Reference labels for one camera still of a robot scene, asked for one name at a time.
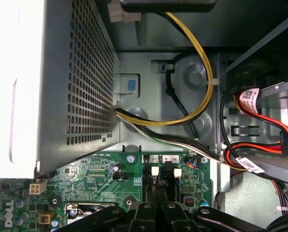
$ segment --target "ventilation grille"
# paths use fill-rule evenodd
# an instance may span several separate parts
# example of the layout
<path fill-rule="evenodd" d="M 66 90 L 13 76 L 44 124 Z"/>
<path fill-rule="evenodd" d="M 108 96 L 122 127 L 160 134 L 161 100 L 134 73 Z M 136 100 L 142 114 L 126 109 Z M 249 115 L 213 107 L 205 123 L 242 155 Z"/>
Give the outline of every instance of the ventilation grille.
<path fill-rule="evenodd" d="M 73 0 L 67 145 L 112 137 L 114 56 L 87 0 Z"/>

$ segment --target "white wire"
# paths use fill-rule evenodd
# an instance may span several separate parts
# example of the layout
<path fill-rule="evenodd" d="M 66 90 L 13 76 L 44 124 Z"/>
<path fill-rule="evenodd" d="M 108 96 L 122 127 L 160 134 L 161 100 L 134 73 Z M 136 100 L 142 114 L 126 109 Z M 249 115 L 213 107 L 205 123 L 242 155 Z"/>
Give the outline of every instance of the white wire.
<path fill-rule="evenodd" d="M 120 115 L 117 115 L 118 118 L 120 118 L 122 121 L 126 122 L 127 124 L 131 125 L 135 130 L 137 130 L 139 133 L 141 133 L 142 135 L 144 135 L 146 138 L 149 138 L 151 140 L 158 140 L 164 144 L 168 144 L 168 145 L 175 145 L 175 146 L 180 146 L 180 147 L 185 147 L 189 150 L 192 150 L 198 154 L 200 154 L 201 156 L 204 156 L 208 159 L 211 159 L 211 160 L 215 160 L 215 161 L 218 161 L 217 159 L 214 159 L 212 158 L 211 156 L 209 156 L 207 153 L 203 152 L 202 150 L 196 148 L 196 147 L 192 147 L 192 146 L 189 146 L 189 145 L 186 145 L 186 144 L 182 144 L 182 143 L 179 143 L 179 142 L 169 142 L 167 140 L 162 140 L 162 139 L 157 139 L 157 138 L 152 138 L 152 137 L 149 137 L 147 134 L 145 134 L 144 132 L 142 132 L 139 128 L 137 128 L 133 123 L 127 121 L 126 119 L 124 119 L 123 117 L 121 117 Z"/>

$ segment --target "screw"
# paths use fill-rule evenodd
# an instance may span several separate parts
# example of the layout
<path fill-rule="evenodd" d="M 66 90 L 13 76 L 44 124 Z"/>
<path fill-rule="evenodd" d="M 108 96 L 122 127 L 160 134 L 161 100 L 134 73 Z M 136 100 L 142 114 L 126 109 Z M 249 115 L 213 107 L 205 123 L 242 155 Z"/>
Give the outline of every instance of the screw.
<path fill-rule="evenodd" d="M 129 163 L 134 163 L 135 161 L 135 157 L 133 155 L 129 155 L 126 160 L 129 162 Z"/>
<path fill-rule="evenodd" d="M 76 210 L 70 210 L 69 215 L 70 215 L 72 218 L 77 217 Z"/>
<path fill-rule="evenodd" d="M 201 159 L 201 163 L 207 163 L 207 162 L 208 162 L 208 158 L 203 157 L 203 158 Z"/>
<path fill-rule="evenodd" d="M 208 209 L 201 209 L 201 213 L 202 214 L 209 214 L 209 210 Z"/>
<path fill-rule="evenodd" d="M 119 213 L 119 209 L 115 209 L 113 211 L 111 211 L 112 214 L 118 214 Z"/>
<path fill-rule="evenodd" d="M 170 208 L 170 209 L 173 209 L 173 208 L 175 208 L 175 207 L 176 207 L 176 205 L 175 205 L 175 204 L 173 204 L 173 203 L 171 203 L 171 204 L 168 204 L 167 206 L 168 206 L 168 208 Z"/>

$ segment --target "barcode label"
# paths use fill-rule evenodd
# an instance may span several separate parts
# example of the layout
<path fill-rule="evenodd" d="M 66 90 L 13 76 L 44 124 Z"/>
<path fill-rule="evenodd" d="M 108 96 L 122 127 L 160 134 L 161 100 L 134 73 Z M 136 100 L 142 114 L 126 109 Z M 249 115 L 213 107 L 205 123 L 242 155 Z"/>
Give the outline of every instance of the barcode label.
<path fill-rule="evenodd" d="M 264 170 L 256 166 L 252 161 L 247 158 L 236 158 L 236 161 L 240 163 L 247 171 L 254 173 L 263 173 Z"/>
<path fill-rule="evenodd" d="M 249 110 L 252 112 L 258 113 L 257 110 L 257 97 L 259 94 L 259 88 L 251 88 L 249 90 L 244 91 L 240 95 L 240 102 L 244 104 Z"/>

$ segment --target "green circuit board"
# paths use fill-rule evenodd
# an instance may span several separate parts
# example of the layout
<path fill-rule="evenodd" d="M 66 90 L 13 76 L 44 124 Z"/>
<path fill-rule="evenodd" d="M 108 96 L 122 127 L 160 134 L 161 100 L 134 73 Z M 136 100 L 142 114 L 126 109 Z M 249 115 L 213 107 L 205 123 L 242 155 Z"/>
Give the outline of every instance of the green circuit board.
<path fill-rule="evenodd" d="M 41 195 L 29 195 L 30 183 L 35 180 L 0 179 L 0 186 L 10 184 L 9 189 L 0 192 L 0 232 L 49 232 L 53 228 L 39 224 L 39 216 L 49 213 L 51 219 L 60 216 L 61 226 L 66 224 L 64 207 L 76 203 L 114 203 L 128 211 L 126 200 L 142 201 L 142 153 L 132 153 L 135 158 L 129 162 L 128 153 L 98 153 L 75 161 L 58 169 L 55 176 L 47 180 L 47 188 Z M 211 204 L 211 180 L 209 163 L 200 168 L 191 169 L 185 163 L 185 153 L 150 154 L 158 157 L 154 165 L 162 167 L 164 157 L 175 157 L 173 167 L 181 168 L 181 202 L 192 198 L 191 211 L 199 207 L 199 202 Z M 127 174 L 127 179 L 113 179 L 113 166 L 120 164 L 120 171 Z M 16 207 L 19 199 L 29 199 L 22 208 Z M 53 199 L 58 198 L 57 205 Z M 22 214 L 28 219 L 17 226 L 16 219 Z"/>

